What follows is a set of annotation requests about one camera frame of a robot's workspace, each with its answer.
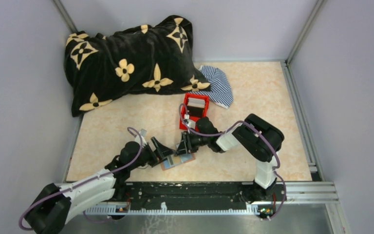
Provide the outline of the black card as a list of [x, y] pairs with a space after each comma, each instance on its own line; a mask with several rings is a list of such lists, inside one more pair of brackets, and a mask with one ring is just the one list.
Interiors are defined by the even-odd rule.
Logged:
[[205, 108], [187, 106], [187, 113], [192, 117], [202, 118], [205, 116], [204, 112]]

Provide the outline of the red plastic bin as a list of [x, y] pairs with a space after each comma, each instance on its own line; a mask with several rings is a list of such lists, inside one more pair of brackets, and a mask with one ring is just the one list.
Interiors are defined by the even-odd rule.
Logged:
[[192, 93], [185, 94], [183, 104], [186, 107], [181, 106], [179, 129], [187, 130], [187, 127], [194, 127], [195, 130], [198, 131], [197, 121], [206, 117], [209, 102], [210, 98], [208, 96]]

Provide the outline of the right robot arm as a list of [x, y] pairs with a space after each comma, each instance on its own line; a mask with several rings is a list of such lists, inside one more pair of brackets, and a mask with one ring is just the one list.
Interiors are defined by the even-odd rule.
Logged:
[[224, 132], [218, 131], [208, 117], [198, 119], [195, 126], [195, 130], [188, 127], [182, 132], [175, 155], [195, 153], [202, 146], [220, 154], [242, 146], [257, 161], [250, 193], [271, 196], [277, 183], [275, 170], [280, 167], [277, 153], [284, 141], [284, 134], [278, 128], [255, 114], [249, 114]]

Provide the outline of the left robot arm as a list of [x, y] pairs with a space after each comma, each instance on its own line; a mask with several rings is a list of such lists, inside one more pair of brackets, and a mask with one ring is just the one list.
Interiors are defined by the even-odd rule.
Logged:
[[154, 167], [176, 152], [154, 137], [151, 140], [154, 149], [143, 138], [126, 143], [120, 154], [92, 176], [63, 185], [46, 185], [21, 215], [19, 226], [37, 234], [57, 234], [75, 216], [100, 202], [115, 199], [129, 206], [131, 195], [126, 180], [131, 171]]

